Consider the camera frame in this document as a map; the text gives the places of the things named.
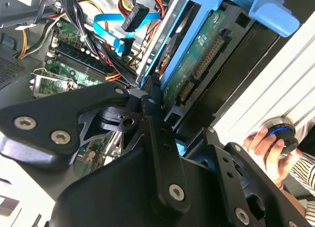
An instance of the hex bolt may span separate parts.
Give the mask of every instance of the hex bolt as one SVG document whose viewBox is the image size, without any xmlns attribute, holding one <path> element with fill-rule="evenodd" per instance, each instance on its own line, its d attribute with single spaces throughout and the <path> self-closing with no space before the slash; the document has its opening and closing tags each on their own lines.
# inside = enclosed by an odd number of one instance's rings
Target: hex bolt
<svg viewBox="0 0 315 227">
<path fill-rule="evenodd" d="M 235 209 L 235 214 L 236 214 L 236 217 L 237 217 L 244 225 L 248 226 L 248 225 L 250 224 L 250 218 L 248 217 L 247 213 L 246 213 L 243 209 L 237 207 L 237 208 Z"/>
<path fill-rule="evenodd" d="M 292 221 L 289 221 L 289 225 L 290 225 L 290 227 L 297 227 L 297 225 Z"/>
<path fill-rule="evenodd" d="M 183 201 L 185 198 L 184 190 L 177 184 L 171 184 L 168 188 L 169 194 L 177 201 Z"/>
<path fill-rule="evenodd" d="M 119 89 L 119 88 L 116 88 L 115 91 L 119 94 L 124 94 L 123 90 Z"/>
<path fill-rule="evenodd" d="M 71 140 L 71 136 L 66 131 L 57 130 L 51 134 L 51 140 L 60 145 L 68 144 Z"/>
<path fill-rule="evenodd" d="M 153 104 L 156 104 L 155 100 L 153 100 L 152 98 L 149 98 L 148 101 L 153 103 Z"/>
<path fill-rule="evenodd" d="M 236 150 L 236 151 L 238 151 L 238 152 L 241 152 L 241 151 L 242 151 L 242 148 L 240 148 L 239 145 L 234 145 L 234 147 L 235 147 L 235 150 Z"/>
<path fill-rule="evenodd" d="M 21 116 L 14 120 L 14 125 L 21 130 L 32 130 L 36 127 L 37 122 L 32 117 Z"/>
<path fill-rule="evenodd" d="M 212 133 L 215 132 L 215 130 L 212 127 L 208 127 L 208 130 L 209 130 L 209 132 L 212 132 Z"/>
</svg>

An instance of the red wire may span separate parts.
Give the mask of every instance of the red wire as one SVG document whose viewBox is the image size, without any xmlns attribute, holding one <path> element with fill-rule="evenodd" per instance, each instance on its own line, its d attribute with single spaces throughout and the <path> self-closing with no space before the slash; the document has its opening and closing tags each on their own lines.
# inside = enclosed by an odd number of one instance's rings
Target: red wire
<svg viewBox="0 0 315 227">
<path fill-rule="evenodd" d="M 161 10 L 162 10 L 162 18 L 164 18 L 165 16 L 165 8 L 164 8 L 164 5 L 162 4 L 162 2 L 160 0 L 156 0 L 156 2 L 159 4 L 159 6 L 161 7 Z"/>
</svg>

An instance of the human hand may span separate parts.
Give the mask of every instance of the human hand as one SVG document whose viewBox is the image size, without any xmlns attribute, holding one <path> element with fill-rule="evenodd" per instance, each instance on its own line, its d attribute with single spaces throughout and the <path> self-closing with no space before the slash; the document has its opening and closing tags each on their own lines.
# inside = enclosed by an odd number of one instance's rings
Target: human hand
<svg viewBox="0 0 315 227">
<path fill-rule="evenodd" d="M 277 140 L 277 137 L 273 134 L 265 138 L 267 133 L 268 129 L 262 128 L 256 135 L 248 137 L 244 141 L 243 147 L 267 176 L 280 188 L 282 180 L 285 179 L 300 159 L 302 152 L 295 149 L 285 158 L 280 158 L 281 151 L 284 148 L 284 141 L 279 139 L 268 151 L 270 146 Z"/>
</svg>

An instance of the sata port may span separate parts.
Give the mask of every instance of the sata port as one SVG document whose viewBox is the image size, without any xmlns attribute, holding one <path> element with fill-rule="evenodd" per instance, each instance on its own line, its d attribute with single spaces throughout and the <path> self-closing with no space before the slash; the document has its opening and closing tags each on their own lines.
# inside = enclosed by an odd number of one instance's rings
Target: sata port
<svg viewBox="0 0 315 227">
<path fill-rule="evenodd" d="M 183 89 L 179 93 L 179 98 L 181 102 L 184 102 L 186 100 L 187 96 L 189 95 L 193 87 L 194 87 L 194 84 L 192 82 L 188 81 L 185 83 L 185 85 L 183 86 Z"/>
<path fill-rule="evenodd" d="M 218 51 L 222 47 L 223 43 L 224 43 L 224 38 L 222 36 L 219 36 L 214 41 L 211 49 L 208 51 L 208 53 L 205 55 L 203 60 L 200 62 L 199 66 L 193 72 L 192 76 L 194 79 L 198 80 L 201 77 L 203 72 L 207 69 L 207 66 L 209 65 L 209 63 L 214 59 L 215 55 L 218 53 Z"/>
</svg>

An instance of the black metal arm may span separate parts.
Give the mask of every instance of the black metal arm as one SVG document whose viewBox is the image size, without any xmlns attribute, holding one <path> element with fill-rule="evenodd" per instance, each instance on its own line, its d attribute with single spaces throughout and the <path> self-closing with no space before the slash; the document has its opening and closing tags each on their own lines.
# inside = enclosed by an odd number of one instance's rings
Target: black metal arm
<svg viewBox="0 0 315 227">
<path fill-rule="evenodd" d="M 123 156 L 70 185 L 49 227 L 310 226 L 237 144 L 202 129 L 180 157 L 158 80 L 135 97 L 115 83 L 0 111 L 0 153 L 41 172 L 64 170 L 80 145 L 124 132 Z"/>
</svg>

